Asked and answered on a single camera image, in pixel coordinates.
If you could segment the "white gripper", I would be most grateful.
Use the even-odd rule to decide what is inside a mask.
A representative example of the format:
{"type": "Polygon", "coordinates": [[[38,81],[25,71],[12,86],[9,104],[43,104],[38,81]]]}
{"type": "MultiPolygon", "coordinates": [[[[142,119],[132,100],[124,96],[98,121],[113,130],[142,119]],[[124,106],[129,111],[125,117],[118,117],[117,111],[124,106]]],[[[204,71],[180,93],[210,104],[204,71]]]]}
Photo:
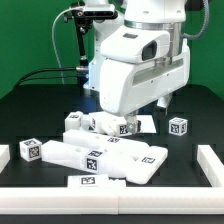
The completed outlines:
{"type": "Polygon", "coordinates": [[[100,72],[100,106],[110,114],[126,115],[127,131],[135,134],[138,121],[131,112],[157,99],[157,106],[167,109],[171,93],[188,82],[189,67],[186,39],[182,42],[181,54],[167,66],[153,68],[153,62],[134,65],[107,59],[100,72]]]}

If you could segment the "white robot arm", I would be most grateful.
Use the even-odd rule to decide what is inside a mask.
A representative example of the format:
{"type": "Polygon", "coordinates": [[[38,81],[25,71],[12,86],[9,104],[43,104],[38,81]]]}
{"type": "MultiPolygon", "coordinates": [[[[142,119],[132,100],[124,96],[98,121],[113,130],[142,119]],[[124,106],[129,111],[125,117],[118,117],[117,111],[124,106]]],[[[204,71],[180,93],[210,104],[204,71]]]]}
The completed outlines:
{"type": "Polygon", "coordinates": [[[136,112],[186,85],[190,50],[181,36],[187,0],[121,0],[123,14],[109,0],[84,0],[93,17],[94,57],[89,87],[101,108],[138,130],[136,112]]]}

